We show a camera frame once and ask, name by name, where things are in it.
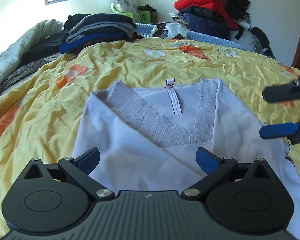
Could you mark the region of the light lavender lace-trim shirt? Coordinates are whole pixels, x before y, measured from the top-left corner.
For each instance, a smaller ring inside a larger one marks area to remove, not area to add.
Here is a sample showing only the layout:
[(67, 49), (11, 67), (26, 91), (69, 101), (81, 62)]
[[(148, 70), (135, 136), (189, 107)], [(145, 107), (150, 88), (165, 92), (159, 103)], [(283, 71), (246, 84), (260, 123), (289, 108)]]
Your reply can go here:
[(196, 163), (200, 147), (241, 163), (264, 158), (294, 202), (287, 230), (300, 239), (300, 177), (285, 158), (283, 140), (262, 139), (261, 122), (220, 79), (178, 85), (175, 92), (181, 115), (165, 88), (128, 88), (116, 81), (91, 92), (73, 157), (98, 148), (101, 161), (91, 177), (113, 192), (185, 190), (205, 176)]

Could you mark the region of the red and dark clothes pile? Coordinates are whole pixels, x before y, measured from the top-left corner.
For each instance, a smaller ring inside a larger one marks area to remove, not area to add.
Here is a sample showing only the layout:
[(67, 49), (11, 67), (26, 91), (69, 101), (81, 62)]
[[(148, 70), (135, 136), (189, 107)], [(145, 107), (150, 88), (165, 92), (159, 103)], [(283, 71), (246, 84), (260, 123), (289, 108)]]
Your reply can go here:
[(266, 34), (250, 24), (249, 0), (177, 0), (170, 13), (186, 30), (229, 40), (274, 59)]

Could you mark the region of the dark folded clothes pile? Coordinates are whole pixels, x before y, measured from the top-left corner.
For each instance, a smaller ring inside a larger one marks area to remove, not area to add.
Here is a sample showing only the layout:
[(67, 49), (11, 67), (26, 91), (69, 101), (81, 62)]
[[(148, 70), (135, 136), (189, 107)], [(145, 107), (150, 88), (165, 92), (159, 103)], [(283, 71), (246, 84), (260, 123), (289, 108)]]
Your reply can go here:
[(131, 40), (137, 26), (120, 14), (75, 14), (64, 24), (65, 38), (59, 47), (61, 54), (79, 51), (86, 45), (99, 42)]

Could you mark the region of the yellow floral bed quilt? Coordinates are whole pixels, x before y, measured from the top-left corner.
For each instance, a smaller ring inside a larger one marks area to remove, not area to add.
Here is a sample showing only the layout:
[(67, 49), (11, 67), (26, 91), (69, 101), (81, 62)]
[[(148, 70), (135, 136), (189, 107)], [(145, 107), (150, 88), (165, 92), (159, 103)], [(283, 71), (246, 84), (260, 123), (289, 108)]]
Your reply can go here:
[(1, 212), (6, 193), (30, 159), (54, 163), (71, 153), (92, 90), (116, 80), (142, 88), (220, 78), (261, 122), (278, 124), (300, 120), (300, 100), (268, 104), (262, 90), (299, 75), (257, 53), (190, 40), (104, 42), (60, 56), (0, 97), (0, 238), (8, 232)]

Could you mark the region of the white printed crumpled blanket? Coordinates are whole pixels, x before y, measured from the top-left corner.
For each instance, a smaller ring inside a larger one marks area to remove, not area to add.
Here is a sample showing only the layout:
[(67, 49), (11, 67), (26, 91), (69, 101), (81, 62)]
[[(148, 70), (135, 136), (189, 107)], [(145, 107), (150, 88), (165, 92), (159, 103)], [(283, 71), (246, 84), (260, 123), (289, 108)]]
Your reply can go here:
[(0, 53), (0, 85), (21, 62), (21, 57), (43, 39), (55, 35), (63, 28), (63, 22), (44, 20), (26, 31), (7, 50)]

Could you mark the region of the light blue woven basket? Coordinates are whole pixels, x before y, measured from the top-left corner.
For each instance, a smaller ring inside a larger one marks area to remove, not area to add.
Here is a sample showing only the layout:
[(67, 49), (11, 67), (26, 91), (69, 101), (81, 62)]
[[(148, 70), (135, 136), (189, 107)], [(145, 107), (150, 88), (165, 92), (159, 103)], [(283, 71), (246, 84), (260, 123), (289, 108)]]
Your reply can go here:
[[(154, 24), (145, 24), (145, 23), (137, 23), (136, 26), (137, 26), (137, 29), (136, 29), (137, 33), (141, 34), (144, 37), (150, 37), (151, 31), (155, 27)], [(246, 46), (241, 45), (236, 42), (225, 40), (223, 38), (214, 37), (211, 35), (197, 33), (194, 31), (187, 32), (187, 39), (198, 41), (198, 42), (215, 44), (215, 45), (219, 45), (219, 46), (227, 46), (227, 47), (237, 48), (237, 49), (250, 51), (250, 52), (255, 51), (254, 49), (251, 49), (249, 47), (246, 47)]]

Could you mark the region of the green plastic chair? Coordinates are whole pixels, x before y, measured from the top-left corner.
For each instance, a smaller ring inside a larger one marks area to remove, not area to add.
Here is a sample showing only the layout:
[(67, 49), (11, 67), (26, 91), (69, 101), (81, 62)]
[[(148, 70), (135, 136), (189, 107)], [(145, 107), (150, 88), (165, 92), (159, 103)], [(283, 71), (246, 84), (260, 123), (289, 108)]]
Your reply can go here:
[(135, 23), (144, 23), (144, 24), (157, 24), (158, 19), (157, 19), (157, 11), (152, 8), (150, 5), (143, 5), (143, 6), (138, 6), (138, 12), (139, 12), (139, 20), (137, 20), (132, 12), (119, 12), (116, 7), (115, 4), (112, 3), (111, 4), (111, 10), (113, 11), (113, 13), (115, 14), (121, 14), (127, 17), (130, 17), (133, 19), (133, 21)]

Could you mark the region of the white patterned pillow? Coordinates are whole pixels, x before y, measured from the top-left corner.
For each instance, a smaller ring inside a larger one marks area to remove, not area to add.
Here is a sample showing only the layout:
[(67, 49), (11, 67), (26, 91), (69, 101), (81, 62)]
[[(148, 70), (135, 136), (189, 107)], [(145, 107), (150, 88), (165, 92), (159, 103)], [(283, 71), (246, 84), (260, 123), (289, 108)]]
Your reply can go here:
[(119, 12), (132, 12), (137, 20), (140, 19), (134, 0), (113, 0), (113, 3)]

